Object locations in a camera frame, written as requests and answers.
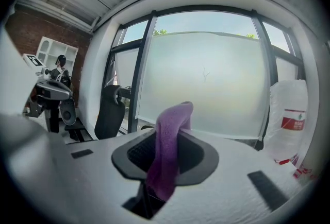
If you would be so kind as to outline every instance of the towel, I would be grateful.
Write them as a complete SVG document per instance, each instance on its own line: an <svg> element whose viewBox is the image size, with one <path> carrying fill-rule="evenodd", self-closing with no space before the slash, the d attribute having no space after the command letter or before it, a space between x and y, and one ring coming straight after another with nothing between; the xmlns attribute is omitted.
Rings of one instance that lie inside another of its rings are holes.
<svg viewBox="0 0 330 224"><path fill-rule="evenodd" d="M175 189L179 173L177 134L179 129L190 129L193 108L191 102L182 102L164 110L156 121L155 159L147 172L146 184L163 201L167 201Z"/></svg>

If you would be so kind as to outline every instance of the person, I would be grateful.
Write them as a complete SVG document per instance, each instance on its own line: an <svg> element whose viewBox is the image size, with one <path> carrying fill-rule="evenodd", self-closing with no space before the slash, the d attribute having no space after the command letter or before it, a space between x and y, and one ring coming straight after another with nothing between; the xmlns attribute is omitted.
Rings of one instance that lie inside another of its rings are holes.
<svg viewBox="0 0 330 224"><path fill-rule="evenodd" d="M70 73L67 69L65 69L65 63L67 62L67 59L65 55L58 56L55 64L56 68L50 71L51 79L59 81L63 84L65 84L68 88L72 90L71 86L71 77ZM59 104L60 101L54 100L51 105L51 117L49 119L49 129L51 132L58 133L59 132L59 121L58 121L58 114L59 114ZM70 138L76 139L77 136L70 133Z"/></svg>

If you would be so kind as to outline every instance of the white shelf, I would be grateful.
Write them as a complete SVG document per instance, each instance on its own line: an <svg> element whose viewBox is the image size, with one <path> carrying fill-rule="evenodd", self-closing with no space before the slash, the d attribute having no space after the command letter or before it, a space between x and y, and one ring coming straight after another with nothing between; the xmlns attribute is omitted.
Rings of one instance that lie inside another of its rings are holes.
<svg viewBox="0 0 330 224"><path fill-rule="evenodd" d="M49 70L56 68L56 60L59 55L65 55L67 62L65 68L72 75L74 62L78 53L78 48L63 44L53 39L43 37L38 47L37 58L40 59Z"/></svg>

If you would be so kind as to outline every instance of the window frame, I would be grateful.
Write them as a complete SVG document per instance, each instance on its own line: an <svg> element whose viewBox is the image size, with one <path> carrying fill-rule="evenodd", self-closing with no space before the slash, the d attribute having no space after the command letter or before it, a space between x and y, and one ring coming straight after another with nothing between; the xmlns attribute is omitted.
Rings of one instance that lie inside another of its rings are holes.
<svg viewBox="0 0 330 224"><path fill-rule="evenodd" d="M269 70L269 78L270 78L270 86L274 85L278 82L278 75L277 75L277 65L276 65L276 57L279 57L283 60L288 61L296 66L298 66L298 76L297 79L305 79L305 72L304 72L304 63L302 60L301 52L296 41L296 38L293 34L291 28L286 28L279 23L271 20L263 15L260 15L255 10L244 10L235 7L229 6L217 6L217 5L190 5L190 6L180 6L170 9L165 9L161 11L153 10L150 14L144 15L137 19L134 19L126 24L120 25L116 36L113 40L109 56L107 59L104 78L102 83L102 89L107 86L109 81L113 80L114 78L114 55L115 53L121 51L127 51L131 49L139 49L137 61L135 65L135 70L133 74L132 86L131 90L129 89L120 89L120 92L123 97L130 99L129 105L129 113L128 113L128 130L127 133L135 132L138 128L138 119L136 118L138 102L139 102L139 92L142 86L142 78L144 75L144 69L146 65L146 58L149 52L151 38L153 36L153 32L156 26L157 18L164 15L181 13L181 12L192 12L192 11L217 11L217 12L227 12L233 13L242 16L248 16L251 18L256 32L259 36L259 40L261 45L264 49L264 52L267 55L268 60L268 70ZM127 42L122 44L126 31L128 27L141 23L143 21L147 21L146 28L144 30L143 37L134 41ZM281 30L285 36L287 41L290 53L282 50L279 47L276 47L271 44L268 33L263 22L270 24L279 30ZM263 122L263 126L261 128L261 132L259 135L259 142L262 143L263 138L266 135L266 130L269 121L269 106L265 112L265 118ZM123 128L121 127L120 132L124 134ZM257 150L262 149L262 146L256 146Z"/></svg>

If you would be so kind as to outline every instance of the brick wall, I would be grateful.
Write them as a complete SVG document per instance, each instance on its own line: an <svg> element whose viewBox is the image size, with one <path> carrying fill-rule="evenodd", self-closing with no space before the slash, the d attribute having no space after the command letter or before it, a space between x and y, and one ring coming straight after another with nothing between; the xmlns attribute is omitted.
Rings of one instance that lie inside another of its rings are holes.
<svg viewBox="0 0 330 224"><path fill-rule="evenodd" d="M21 54L35 55L42 37L78 48L73 73L71 73L74 87L73 97L78 105L80 74L92 35L44 13L20 5L16 5L15 13L9 17L5 27Z"/></svg>

